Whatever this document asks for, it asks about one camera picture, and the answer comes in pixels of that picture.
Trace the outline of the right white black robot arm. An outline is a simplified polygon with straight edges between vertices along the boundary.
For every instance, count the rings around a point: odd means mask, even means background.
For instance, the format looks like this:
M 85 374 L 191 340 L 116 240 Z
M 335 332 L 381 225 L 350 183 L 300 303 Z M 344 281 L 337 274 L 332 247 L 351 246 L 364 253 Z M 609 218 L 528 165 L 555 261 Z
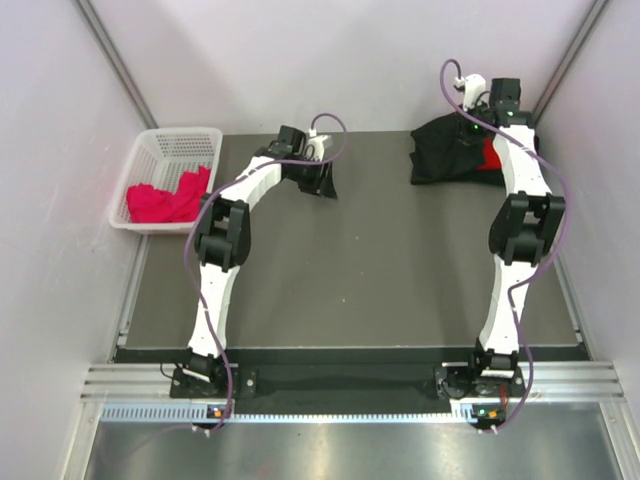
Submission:
M 487 320 L 467 370 L 477 396 L 495 396 L 522 382 L 518 366 L 520 317 L 528 285 L 554 243 L 566 202 L 543 177 L 531 116 L 520 109 L 520 81 L 481 75 L 458 78 L 466 113 L 492 127 L 506 197 L 489 229 L 494 283 Z

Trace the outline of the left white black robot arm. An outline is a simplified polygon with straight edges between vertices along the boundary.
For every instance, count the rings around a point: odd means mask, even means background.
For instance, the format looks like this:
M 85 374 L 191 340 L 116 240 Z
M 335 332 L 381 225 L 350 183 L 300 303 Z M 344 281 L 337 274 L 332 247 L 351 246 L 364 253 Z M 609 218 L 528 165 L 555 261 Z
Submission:
M 332 136 L 314 127 L 304 132 L 283 126 L 236 179 L 202 198 L 189 234 L 199 266 L 198 307 L 188 359 L 180 361 L 174 373 L 175 387 L 194 397 L 230 393 L 226 322 L 236 277 L 251 249 L 251 211 L 284 180 L 296 183 L 303 193 L 335 199 L 332 164 L 325 158 L 331 145 Z

